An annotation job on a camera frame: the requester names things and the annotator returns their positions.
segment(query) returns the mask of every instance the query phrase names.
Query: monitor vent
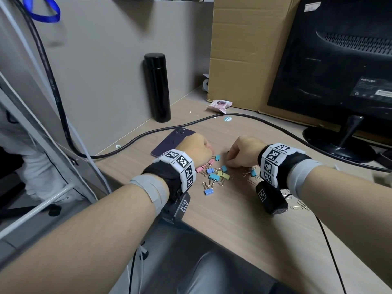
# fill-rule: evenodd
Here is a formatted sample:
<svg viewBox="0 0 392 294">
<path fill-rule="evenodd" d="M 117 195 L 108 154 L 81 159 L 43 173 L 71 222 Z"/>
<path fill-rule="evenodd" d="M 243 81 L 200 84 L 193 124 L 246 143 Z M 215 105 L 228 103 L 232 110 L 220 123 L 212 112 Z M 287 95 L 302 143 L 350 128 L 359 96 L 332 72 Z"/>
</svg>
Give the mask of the monitor vent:
<svg viewBox="0 0 392 294">
<path fill-rule="evenodd" d="M 317 33 L 325 41 L 347 48 L 392 55 L 392 39 L 342 35 L 335 33 Z"/>
</svg>

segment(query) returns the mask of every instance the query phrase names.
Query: candy wrapper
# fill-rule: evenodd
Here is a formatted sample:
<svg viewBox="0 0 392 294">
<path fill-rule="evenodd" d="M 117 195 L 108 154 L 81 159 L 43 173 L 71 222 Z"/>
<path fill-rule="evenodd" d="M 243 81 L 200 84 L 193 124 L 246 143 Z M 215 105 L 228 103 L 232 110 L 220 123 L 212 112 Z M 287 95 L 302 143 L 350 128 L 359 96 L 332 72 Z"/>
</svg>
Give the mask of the candy wrapper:
<svg viewBox="0 0 392 294">
<path fill-rule="evenodd" d="M 233 102 L 225 101 L 225 100 L 214 100 L 208 108 L 210 108 L 213 111 L 218 111 L 221 113 L 226 113 L 226 108 L 229 108 Z"/>
</svg>

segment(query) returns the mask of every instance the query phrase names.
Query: monitor stand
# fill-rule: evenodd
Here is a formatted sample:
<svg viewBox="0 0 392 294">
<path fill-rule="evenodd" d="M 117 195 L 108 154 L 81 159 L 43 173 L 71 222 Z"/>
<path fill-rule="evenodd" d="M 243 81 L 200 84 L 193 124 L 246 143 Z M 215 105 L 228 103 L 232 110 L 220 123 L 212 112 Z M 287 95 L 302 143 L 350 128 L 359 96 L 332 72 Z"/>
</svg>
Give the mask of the monitor stand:
<svg viewBox="0 0 392 294">
<path fill-rule="evenodd" d="M 303 131 L 303 137 L 308 143 L 327 153 L 357 163 L 367 163 L 375 159 L 375 151 L 365 141 L 352 137 L 363 119 L 363 116 L 349 116 L 339 132 L 309 127 Z"/>
</svg>

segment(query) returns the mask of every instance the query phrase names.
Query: white barcode sticker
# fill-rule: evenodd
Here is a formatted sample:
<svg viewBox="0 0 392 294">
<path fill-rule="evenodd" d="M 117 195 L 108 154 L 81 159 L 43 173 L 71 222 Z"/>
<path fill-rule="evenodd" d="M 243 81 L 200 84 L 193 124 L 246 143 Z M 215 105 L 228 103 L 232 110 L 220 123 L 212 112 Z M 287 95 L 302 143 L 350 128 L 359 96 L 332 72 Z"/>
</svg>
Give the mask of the white barcode sticker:
<svg viewBox="0 0 392 294">
<path fill-rule="evenodd" d="M 321 5 L 321 2 L 306 4 L 306 5 L 305 5 L 304 12 L 315 11 L 317 8 L 320 7 L 320 5 Z"/>
<path fill-rule="evenodd" d="M 377 90 L 375 92 L 376 95 L 384 96 L 384 97 L 392 97 L 392 92 L 384 91 L 384 90 Z"/>
</svg>

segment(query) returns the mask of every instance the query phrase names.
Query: person's left hand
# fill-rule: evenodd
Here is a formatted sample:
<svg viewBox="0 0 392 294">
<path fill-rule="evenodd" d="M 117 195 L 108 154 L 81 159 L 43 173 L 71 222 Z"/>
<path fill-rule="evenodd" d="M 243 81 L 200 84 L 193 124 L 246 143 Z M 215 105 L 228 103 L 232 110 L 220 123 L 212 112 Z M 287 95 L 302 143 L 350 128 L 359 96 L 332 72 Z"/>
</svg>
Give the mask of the person's left hand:
<svg viewBox="0 0 392 294">
<path fill-rule="evenodd" d="M 185 137 L 176 149 L 185 152 L 193 160 L 195 168 L 208 163 L 214 154 L 211 144 L 199 133 Z"/>
</svg>

